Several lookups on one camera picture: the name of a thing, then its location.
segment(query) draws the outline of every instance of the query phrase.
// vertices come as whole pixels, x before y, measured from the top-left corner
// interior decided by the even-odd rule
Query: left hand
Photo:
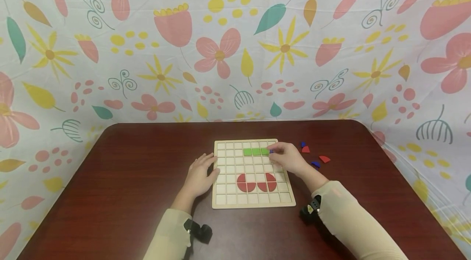
[[[218,179],[220,170],[214,169],[208,176],[208,168],[217,160],[214,154],[203,154],[196,159],[188,170],[182,192],[191,196],[193,199],[204,194]]]

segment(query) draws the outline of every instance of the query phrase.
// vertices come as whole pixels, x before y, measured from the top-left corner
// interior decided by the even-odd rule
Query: blue block
[[[318,161],[311,162],[311,165],[321,168],[321,164]]]

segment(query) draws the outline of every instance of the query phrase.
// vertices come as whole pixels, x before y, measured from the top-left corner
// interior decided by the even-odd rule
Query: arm
[[[322,196],[319,217],[351,253],[360,260],[406,260],[396,242],[341,185],[330,182],[312,168],[291,143],[275,143],[270,159],[300,177],[312,193]]]
[[[190,213],[195,198],[207,192],[218,178],[219,169],[207,176],[208,168],[216,159],[213,154],[203,154],[190,165],[185,184],[165,211],[144,260],[183,259],[186,248],[191,245],[190,235],[183,224],[192,219]]]

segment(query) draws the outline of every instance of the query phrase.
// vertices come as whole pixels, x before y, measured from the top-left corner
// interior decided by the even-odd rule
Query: wooden puzzle board
[[[295,206],[288,173],[269,160],[268,145],[277,139],[217,140],[214,168],[221,170],[213,185],[213,208]]]

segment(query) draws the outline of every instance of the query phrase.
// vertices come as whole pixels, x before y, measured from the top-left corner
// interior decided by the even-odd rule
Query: fabric backdrop
[[[471,259],[470,16],[471,0],[0,0],[0,260],[112,124],[294,119],[368,127]]]

